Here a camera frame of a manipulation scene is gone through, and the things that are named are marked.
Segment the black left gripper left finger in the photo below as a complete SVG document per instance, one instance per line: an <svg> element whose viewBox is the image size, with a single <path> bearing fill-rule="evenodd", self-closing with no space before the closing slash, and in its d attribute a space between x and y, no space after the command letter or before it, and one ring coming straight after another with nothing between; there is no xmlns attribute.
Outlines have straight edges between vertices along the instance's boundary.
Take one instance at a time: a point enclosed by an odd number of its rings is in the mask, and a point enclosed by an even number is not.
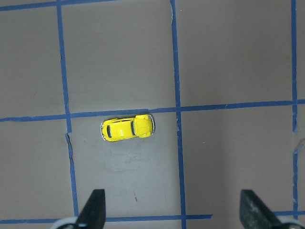
<svg viewBox="0 0 305 229"><path fill-rule="evenodd" d="M105 190L92 191L75 225L78 229L102 229L106 221Z"/></svg>

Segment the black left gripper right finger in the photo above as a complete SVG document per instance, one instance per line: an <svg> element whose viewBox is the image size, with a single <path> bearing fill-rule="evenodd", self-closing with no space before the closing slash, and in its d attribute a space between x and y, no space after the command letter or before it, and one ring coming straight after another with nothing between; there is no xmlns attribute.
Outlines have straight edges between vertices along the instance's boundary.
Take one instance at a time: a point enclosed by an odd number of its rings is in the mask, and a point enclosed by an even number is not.
<svg viewBox="0 0 305 229"><path fill-rule="evenodd" d="M239 218L244 229L280 229L283 224L254 191L240 193Z"/></svg>

